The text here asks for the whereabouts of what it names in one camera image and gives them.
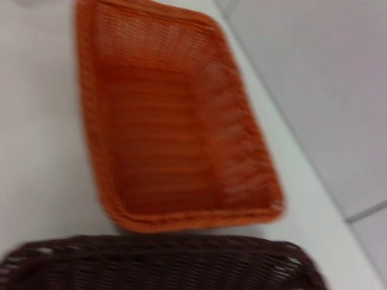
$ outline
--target wicker basket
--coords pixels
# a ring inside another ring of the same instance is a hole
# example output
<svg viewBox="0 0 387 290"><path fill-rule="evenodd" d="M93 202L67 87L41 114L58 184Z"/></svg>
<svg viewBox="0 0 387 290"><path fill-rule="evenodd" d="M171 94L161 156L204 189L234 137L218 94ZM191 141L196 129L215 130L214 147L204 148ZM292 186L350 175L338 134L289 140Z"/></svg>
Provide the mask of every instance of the wicker basket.
<svg viewBox="0 0 387 290"><path fill-rule="evenodd" d="M326 290L296 245L238 236L80 236L28 243L0 290Z"/></svg>
<svg viewBox="0 0 387 290"><path fill-rule="evenodd" d="M80 0L83 114L102 203L141 232L268 222L281 189L220 27L152 1Z"/></svg>

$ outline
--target woven plastic basket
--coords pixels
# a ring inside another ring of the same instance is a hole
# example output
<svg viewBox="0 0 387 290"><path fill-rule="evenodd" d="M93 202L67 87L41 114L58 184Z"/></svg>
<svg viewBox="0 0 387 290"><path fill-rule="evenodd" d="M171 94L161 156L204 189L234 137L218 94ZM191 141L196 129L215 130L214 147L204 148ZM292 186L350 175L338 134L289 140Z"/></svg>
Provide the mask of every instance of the woven plastic basket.
<svg viewBox="0 0 387 290"><path fill-rule="evenodd" d="M237 236L80 236L28 243L0 290L326 290L296 245Z"/></svg>
<svg viewBox="0 0 387 290"><path fill-rule="evenodd" d="M281 189L220 27L152 1L81 0L83 114L102 202L123 228L268 222Z"/></svg>

